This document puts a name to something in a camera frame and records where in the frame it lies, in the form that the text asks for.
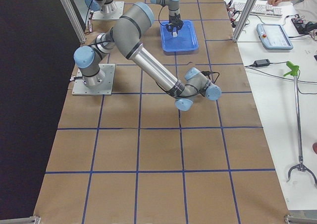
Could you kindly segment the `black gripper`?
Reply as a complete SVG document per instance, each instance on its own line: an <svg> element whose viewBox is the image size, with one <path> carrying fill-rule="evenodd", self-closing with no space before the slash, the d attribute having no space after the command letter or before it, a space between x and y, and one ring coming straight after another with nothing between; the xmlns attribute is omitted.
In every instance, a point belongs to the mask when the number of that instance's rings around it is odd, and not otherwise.
<svg viewBox="0 0 317 224"><path fill-rule="evenodd" d="M168 32L178 32L182 29L184 22L181 20L180 14L174 16L169 15L169 22L165 25Z"/></svg>

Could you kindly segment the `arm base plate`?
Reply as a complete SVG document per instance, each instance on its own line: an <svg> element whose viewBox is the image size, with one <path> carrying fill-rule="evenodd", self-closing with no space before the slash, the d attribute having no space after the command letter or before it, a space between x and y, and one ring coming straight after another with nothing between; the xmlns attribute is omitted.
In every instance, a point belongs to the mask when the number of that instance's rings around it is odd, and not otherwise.
<svg viewBox="0 0 317 224"><path fill-rule="evenodd" d="M124 2L113 1L109 4L104 4L101 10L93 13L93 20L114 21L118 20L123 15Z"/></svg>
<svg viewBox="0 0 317 224"><path fill-rule="evenodd" d="M100 70L93 77L85 77L80 69L77 69L76 77L72 89L74 96L111 96L115 75L115 64L99 64Z"/></svg>

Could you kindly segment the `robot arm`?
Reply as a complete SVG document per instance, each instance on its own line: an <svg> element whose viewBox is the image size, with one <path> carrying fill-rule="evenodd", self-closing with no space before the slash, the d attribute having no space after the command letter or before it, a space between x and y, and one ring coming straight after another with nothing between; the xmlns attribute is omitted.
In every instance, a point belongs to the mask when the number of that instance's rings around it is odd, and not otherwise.
<svg viewBox="0 0 317 224"><path fill-rule="evenodd" d="M87 87L101 84L106 74L101 71L99 63L117 47L127 60L135 62L165 93L175 99L179 110L189 110L194 97L199 94L216 101L221 96L221 89L204 72L195 67L190 68L185 74L186 83L183 83L145 49L140 38L153 23L151 8L143 2L136 2L108 32L100 33L93 44L77 48L74 61L82 73L84 84Z"/></svg>
<svg viewBox="0 0 317 224"><path fill-rule="evenodd" d="M94 20L118 20L123 15L124 2L114 0L84 0L88 12L89 31L92 32L91 21ZM178 31L183 27L181 20L179 2L180 0L150 0L153 4L168 7L168 22L163 26L173 36L177 36Z"/></svg>

